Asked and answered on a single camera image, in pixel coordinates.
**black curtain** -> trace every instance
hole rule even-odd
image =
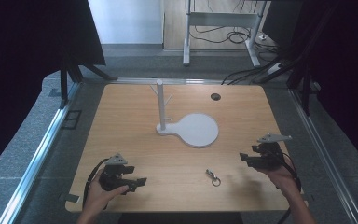
[[[322,87],[319,100],[358,149],[358,2],[340,1],[311,67]]]
[[[87,0],[0,0],[0,154],[60,70],[62,53],[104,64]]]

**wooden table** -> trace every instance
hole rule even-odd
[[[83,196],[91,170],[104,158],[120,153],[135,166],[126,179],[147,177],[136,192],[117,196],[107,206],[114,212],[240,212],[285,210],[287,201],[269,179],[241,161],[256,139],[280,133],[261,87],[164,85],[166,116],[176,122],[189,113],[205,113],[218,123],[219,135],[206,148],[193,148],[173,135],[161,136],[158,97],[149,85],[111,84],[105,87],[78,165],[70,194]],[[211,98],[221,96],[219,101]],[[281,148],[286,152],[284,143]],[[221,179],[214,187],[206,175]],[[79,212],[79,203],[66,209]]]

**wall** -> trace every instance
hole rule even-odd
[[[89,0],[101,44],[162,44],[160,0]]]

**white circular base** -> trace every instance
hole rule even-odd
[[[158,124],[157,132],[161,135],[177,135],[191,147],[207,147],[219,134],[216,121],[201,113],[188,114],[177,123],[165,124],[165,127],[165,130],[161,130],[161,125]]]

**aluminum rail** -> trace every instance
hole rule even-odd
[[[78,83],[74,83],[69,91],[69,101],[68,105],[63,109],[57,110],[52,122],[48,126],[48,130],[46,131],[42,141],[39,144],[31,162],[29,163],[22,179],[17,186],[16,190],[14,191],[13,195],[11,196],[10,201],[7,204],[7,207],[0,217],[0,223],[13,223],[19,214],[26,197],[36,180],[36,176],[42,167],[43,161],[45,160],[50,147],[57,136],[58,130],[60,129],[63,120],[68,112],[68,108],[70,107],[71,103],[73,102],[73,98],[79,88]]]
[[[304,126],[307,129],[308,134],[310,135],[310,139],[312,140],[312,143],[316,148],[316,151],[322,161],[322,164],[324,165],[325,171],[330,177],[330,180],[336,190],[338,198],[341,200],[345,212],[347,213],[351,223],[358,223],[358,206],[356,205],[355,200],[353,199],[350,191],[348,190],[348,187],[344,179],[342,178],[341,173],[331,159],[330,154],[328,153],[321,136],[313,125],[312,120],[306,115],[306,113],[302,109],[298,93],[294,90],[289,90],[289,94],[296,105],[298,115],[301,117]]]

